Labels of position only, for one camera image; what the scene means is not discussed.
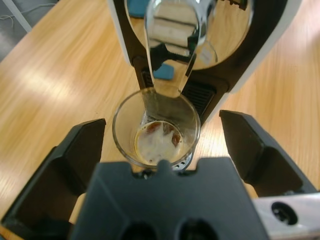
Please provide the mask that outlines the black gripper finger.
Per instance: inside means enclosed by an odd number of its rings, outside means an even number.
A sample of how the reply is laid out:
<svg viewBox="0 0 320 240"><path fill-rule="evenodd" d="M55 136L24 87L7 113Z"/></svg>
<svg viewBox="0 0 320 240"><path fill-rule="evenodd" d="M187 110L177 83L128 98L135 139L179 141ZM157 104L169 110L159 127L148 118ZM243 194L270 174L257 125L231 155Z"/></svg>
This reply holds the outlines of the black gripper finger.
<svg viewBox="0 0 320 240"><path fill-rule="evenodd" d="M219 116L238 174L259 197L317 192L292 158L251 115L221 110Z"/></svg>
<svg viewBox="0 0 320 240"><path fill-rule="evenodd" d="M28 180L1 225L16 235L68 235L78 197L101 159L105 126L103 118L73 126Z"/></svg>

